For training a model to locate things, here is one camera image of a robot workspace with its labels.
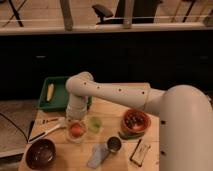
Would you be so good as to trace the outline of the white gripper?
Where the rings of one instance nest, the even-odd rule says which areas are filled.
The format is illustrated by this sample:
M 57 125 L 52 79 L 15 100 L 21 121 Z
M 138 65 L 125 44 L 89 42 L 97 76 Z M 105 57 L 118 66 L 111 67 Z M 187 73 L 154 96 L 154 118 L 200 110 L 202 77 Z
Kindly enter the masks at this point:
M 66 108 L 66 120 L 68 122 L 73 120 L 81 121 L 87 114 L 87 104 L 72 104 L 68 103 Z

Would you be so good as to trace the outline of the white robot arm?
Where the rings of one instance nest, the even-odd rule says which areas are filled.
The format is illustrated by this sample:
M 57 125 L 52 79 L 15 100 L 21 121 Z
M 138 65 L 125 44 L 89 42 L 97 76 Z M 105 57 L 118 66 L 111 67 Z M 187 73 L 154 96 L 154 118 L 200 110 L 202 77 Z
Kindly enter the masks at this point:
M 159 171 L 213 171 L 213 107 L 206 95 L 190 85 L 166 91 L 97 83 L 88 72 L 66 81 L 66 114 L 82 119 L 91 96 L 159 118 Z

